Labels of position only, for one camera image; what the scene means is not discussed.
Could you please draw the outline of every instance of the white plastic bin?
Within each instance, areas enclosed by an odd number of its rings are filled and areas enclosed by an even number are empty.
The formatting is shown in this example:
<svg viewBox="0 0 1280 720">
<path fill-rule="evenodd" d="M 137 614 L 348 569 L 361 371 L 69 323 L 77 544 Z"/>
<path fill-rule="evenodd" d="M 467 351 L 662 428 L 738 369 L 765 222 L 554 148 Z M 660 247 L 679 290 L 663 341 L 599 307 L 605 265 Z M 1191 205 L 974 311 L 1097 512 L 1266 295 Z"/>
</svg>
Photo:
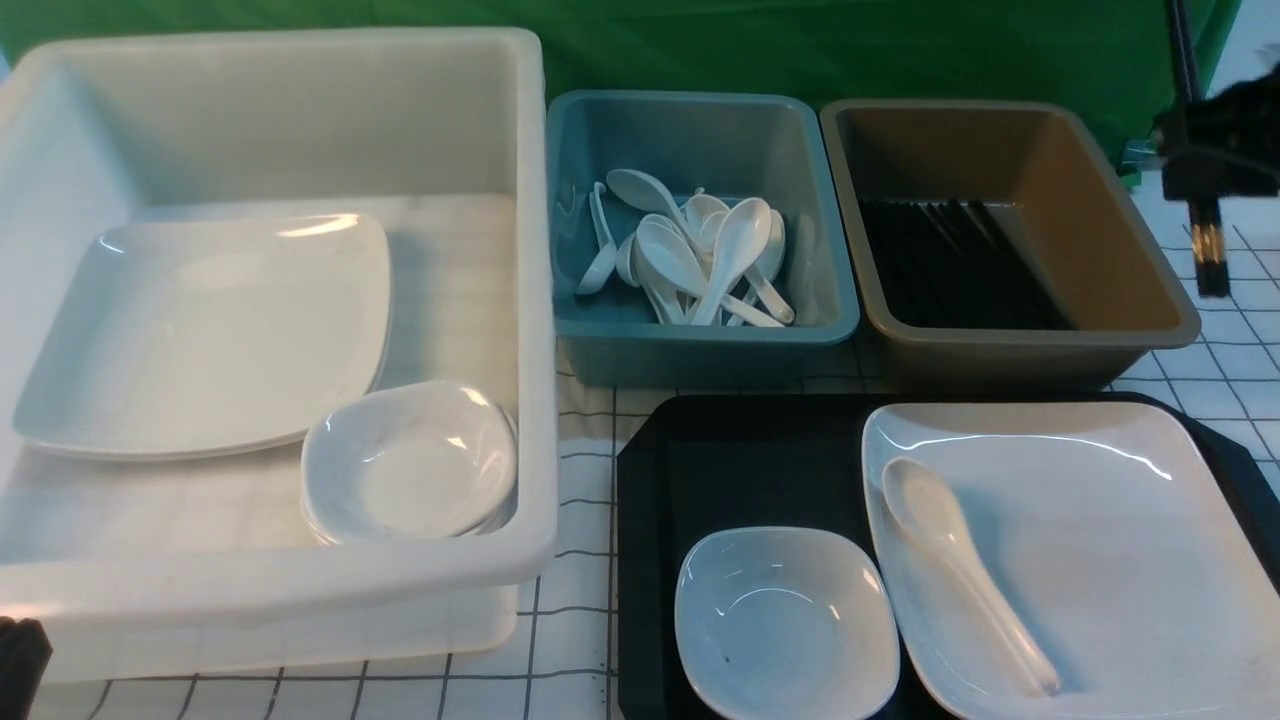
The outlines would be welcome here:
<svg viewBox="0 0 1280 720">
<path fill-rule="evenodd" d="M 0 90 L 0 615 L 82 680 L 479 650 L 550 559 L 554 331 L 538 38 L 358 29 L 76 41 Z M 298 446 L 151 464 L 9 427 L 81 254 L 131 222 L 365 213 L 388 231 L 381 386 L 472 383 L 520 425 L 500 530 L 320 547 Z"/>
</svg>

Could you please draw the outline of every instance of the green backdrop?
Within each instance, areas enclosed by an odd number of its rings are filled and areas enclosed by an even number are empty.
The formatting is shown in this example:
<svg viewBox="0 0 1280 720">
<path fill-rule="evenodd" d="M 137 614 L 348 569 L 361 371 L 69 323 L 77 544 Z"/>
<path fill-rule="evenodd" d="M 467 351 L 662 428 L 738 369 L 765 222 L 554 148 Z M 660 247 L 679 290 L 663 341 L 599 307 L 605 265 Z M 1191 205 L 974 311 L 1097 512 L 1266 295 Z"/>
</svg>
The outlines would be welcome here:
<svg viewBox="0 0 1280 720">
<path fill-rule="evenodd" d="M 1188 0 L 1201 63 L 1240 0 Z M 1161 0 L 0 0 L 17 61 L 50 40 L 356 26 L 527 27 L 548 96 L 581 87 L 1043 100 L 1119 159 L 1171 97 Z M 1204 73 L 1206 81 L 1208 72 Z"/>
</svg>

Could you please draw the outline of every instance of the teal plastic bin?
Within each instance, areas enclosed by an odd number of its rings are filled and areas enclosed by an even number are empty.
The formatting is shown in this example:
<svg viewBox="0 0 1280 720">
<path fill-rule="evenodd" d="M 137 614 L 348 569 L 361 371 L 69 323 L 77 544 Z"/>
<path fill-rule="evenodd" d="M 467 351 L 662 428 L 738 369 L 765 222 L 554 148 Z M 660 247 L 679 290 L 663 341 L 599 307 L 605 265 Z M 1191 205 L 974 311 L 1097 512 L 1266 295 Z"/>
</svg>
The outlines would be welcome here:
<svg viewBox="0 0 1280 720">
<path fill-rule="evenodd" d="M 556 329 L 579 380 L 596 387 L 716 389 L 797 382 L 861 313 L 817 115 L 769 95 L 577 91 L 547 122 Z M 776 286 L 795 307 L 787 328 L 660 325 L 640 290 L 617 277 L 577 296 L 596 252 L 586 196 L 614 168 L 644 170 L 677 199 L 696 188 L 732 202 L 763 197 L 787 225 Z M 616 199 L 617 242 L 641 214 Z"/>
</svg>

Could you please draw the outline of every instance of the tan plastic bin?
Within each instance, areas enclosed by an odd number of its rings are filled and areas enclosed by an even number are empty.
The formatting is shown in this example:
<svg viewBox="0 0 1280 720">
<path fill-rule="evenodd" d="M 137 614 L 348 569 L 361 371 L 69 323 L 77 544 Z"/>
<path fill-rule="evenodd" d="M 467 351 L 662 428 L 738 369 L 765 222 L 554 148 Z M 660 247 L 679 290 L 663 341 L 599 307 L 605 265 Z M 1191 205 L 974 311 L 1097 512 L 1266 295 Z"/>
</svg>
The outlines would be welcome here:
<svg viewBox="0 0 1280 720">
<path fill-rule="evenodd" d="M 1096 389 L 1199 334 L 1190 299 L 1071 113 L 986 101 L 833 102 L 822 111 L 863 311 L 908 391 Z M 1073 331 L 920 328 L 895 318 L 859 200 L 992 206 Z"/>
</svg>

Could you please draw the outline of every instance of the black object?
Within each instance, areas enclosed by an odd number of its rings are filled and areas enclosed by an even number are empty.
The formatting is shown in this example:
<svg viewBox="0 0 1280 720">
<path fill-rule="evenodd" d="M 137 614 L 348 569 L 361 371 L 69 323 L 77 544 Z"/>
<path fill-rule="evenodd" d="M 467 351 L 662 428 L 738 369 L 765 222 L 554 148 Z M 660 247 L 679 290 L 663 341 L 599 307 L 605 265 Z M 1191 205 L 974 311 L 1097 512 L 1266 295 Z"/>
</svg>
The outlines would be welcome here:
<svg viewBox="0 0 1280 720">
<path fill-rule="evenodd" d="M 1197 290 L 1225 297 L 1231 288 L 1219 197 L 1280 193 L 1280 64 L 1204 100 L 1183 0 L 1165 0 L 1165 26 L 1175 97 L 1156 118 L 1165 199 L 1187 202 Z"/>
<path fill-rule="evenodd" d="M 618 705 L 627 720 L 717 717 L 685 678 L 673 629 L 676 575 L 694 543 L 728 528 L 797 525 L 836 532 L 874 559 L 863 425 L 883 405 L 937 400 L 969 398 L 694 396 L 649 418 L 618 456 Z M 1170 413 L 1194 438 L 1280 592 L 1280 500 L 1247 450 L 1146 396 L 1030 400 L 1142 402 Z M 901 656 L 899 688 L 876 717 L 952 717 L 920 684 L 905 647 Z"/>
<path fill-rule="evenodd" d="M 920 328 L 1075 329 L 982 202 L 859 202 L 884 301 Z"/>
<path fill-rule="evenodd" d="M 0 720 L 23 720 L 54 650 L 36 620 L 0 618 Z"/>
</svg>

